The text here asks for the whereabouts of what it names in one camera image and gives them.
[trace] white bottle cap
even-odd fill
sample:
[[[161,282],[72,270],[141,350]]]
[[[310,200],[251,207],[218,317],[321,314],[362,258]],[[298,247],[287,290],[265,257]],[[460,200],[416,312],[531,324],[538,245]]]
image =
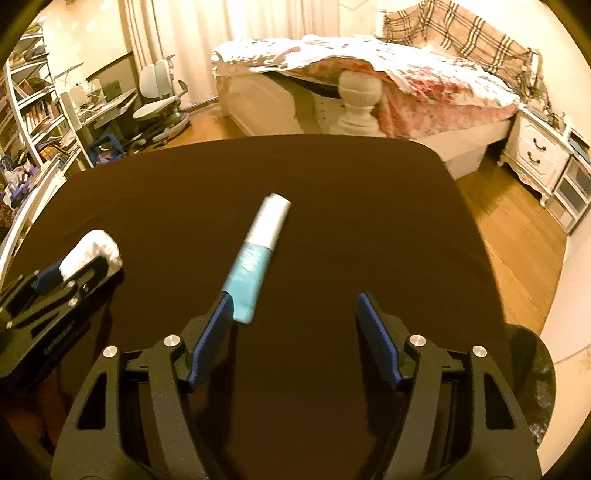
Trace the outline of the white bottle cap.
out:
[[[266,197],[256,214],[245,243],[273,250],[290,205],[291,202],[276,193]]]

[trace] bookshelf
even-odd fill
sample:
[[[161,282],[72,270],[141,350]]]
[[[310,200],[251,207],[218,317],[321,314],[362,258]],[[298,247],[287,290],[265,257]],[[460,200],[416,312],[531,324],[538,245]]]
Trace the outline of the bookshelf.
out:
[[[29,178],[28,194],[14,207],[0,246],[0,288],[12,259],[31,225],[56,191],[92,163],[56,91],[44,48],[43,25],[28,30],[0,72],[0,156],[38,168]],[[0,174],[1,189],[6,182]]]

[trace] chair seat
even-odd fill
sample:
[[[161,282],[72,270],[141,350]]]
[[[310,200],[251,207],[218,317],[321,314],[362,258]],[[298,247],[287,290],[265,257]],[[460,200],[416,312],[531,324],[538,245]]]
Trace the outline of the chair seat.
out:
[[[156,102],[148,103],[138,108],[134,112],[134,118],[138,120],[140,118],[149,118],[151,116],[158,115],[162,110],[164,110],[171,103],[174,103],[176,100],[177,98],[173,96],[163,100],[158,100]]]

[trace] floral bedspread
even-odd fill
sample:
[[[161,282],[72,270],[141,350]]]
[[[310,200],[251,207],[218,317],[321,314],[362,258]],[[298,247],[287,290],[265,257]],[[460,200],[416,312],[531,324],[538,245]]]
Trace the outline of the floral bedspread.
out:
[[[365,36],[236,40],[218,46],[212,63],[218,76],[276,71],[330,85],[345,69],[374,75],[384,86],[374,115],[393,138],[500,121],[519,106],[509,86],[471,61]]]

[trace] wooden floor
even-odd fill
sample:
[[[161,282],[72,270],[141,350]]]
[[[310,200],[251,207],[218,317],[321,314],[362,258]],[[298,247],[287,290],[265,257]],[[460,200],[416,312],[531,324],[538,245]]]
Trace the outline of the wooden floor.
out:
[[[165,147],[243,137],[219,105],[191,115],[191,125]],[[491,146],[480,169],[457,185],[476,219],[508,323],[540,333],[556,292],[566,234],[508,166],[499,168],[500,146]]]

